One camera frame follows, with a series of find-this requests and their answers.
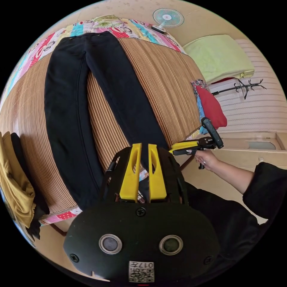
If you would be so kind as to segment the person's right hand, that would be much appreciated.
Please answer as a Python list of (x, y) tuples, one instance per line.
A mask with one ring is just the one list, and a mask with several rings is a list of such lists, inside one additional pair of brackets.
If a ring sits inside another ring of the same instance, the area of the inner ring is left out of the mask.
[(219, 163), (218, 158), (211, 149), (197, 150), (195, 160), (197, 163), (202, 164), (205, 169), (212, 172), (216, 170)]

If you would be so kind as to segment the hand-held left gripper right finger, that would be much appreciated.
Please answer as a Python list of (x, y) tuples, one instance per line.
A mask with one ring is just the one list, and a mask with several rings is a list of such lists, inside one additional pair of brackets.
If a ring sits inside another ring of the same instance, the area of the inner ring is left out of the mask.
[(157, 145), (148, 144), (148, 158), (149, 158), (149, 198), (165, 199), (167, 197), (167, 192), (165, 188), (164, 176), (162, 173)]

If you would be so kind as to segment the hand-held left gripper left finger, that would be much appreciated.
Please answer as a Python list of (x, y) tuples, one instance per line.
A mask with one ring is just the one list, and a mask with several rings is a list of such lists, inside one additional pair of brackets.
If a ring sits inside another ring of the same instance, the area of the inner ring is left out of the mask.
[(127, 158), (126, 170), (120, 189), (120, 198), (122, 200), (137, 200), (139, 187), (139, 173), (141, 165), (142, 144), (133, 144)]

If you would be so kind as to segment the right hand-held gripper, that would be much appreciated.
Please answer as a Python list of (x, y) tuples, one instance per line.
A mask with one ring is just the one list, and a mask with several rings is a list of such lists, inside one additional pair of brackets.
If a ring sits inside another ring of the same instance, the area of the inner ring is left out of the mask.
[[(189, 155), (195, 158), (195, 153), (197, 150), (204, 149), (215, 149), (215, 141), (211, 137), (204, 137), (197, 140), (185, 140), (179, 143), (175, 143), (171, 146), (169, 151), (172, 155)], [(205, 169), (202, 164), (199, 164), (199, 169)]]

